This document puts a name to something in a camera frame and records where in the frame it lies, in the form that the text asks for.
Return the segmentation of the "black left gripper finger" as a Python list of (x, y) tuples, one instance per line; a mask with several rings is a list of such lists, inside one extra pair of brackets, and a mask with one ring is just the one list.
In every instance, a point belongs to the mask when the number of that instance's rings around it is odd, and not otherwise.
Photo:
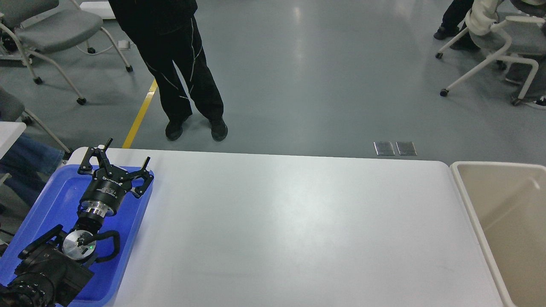
[(103, 148), (89, 147), (80, 163), (80, 166), (78, 168), (78, 174), (92, 174), (93, 168), (91, 166), (90, 160), (94, 157), (98, 162), (99, 169), (104, 169), (107, 175), (113, 175), (113, 166), (111, 165), (107, 157), (107, 149), (112, 142), (113, 138), (109, 138)]
[[(144, 195), (154, 180), (154, 175), (152, 175), (147, 169), (150, 160), (151, 158), (148, 156), (139, 170), (127, 173), (124, 176), (124, 183), (127, 182), (129, 185), (125, 190), (127, 192), (130, 191), (131, 194), (133, 194), (133, 196), (137, 199)], [(143, 183), (140, 186), (133, 186), (133, 181), (139, 179), (142, 179)]]

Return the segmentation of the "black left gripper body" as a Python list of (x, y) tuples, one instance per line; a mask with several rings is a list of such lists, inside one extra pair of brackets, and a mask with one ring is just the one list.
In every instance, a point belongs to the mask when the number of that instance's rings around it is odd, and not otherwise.
[(99, 217), (111, 217), (117, 214), (128, 192), (133, 190), (135, 172), (120, 167), (80, 167), (80, 174), (91, 175), (92, 179), (80, 198), (80, 211)]

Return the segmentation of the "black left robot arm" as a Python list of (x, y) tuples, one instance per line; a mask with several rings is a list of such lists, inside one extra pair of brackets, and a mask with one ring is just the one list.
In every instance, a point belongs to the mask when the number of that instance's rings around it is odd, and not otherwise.
[(117, 291), (154, 174), (103, 148), (56, 170), (1, 258), (3, 307), (102, 307)]

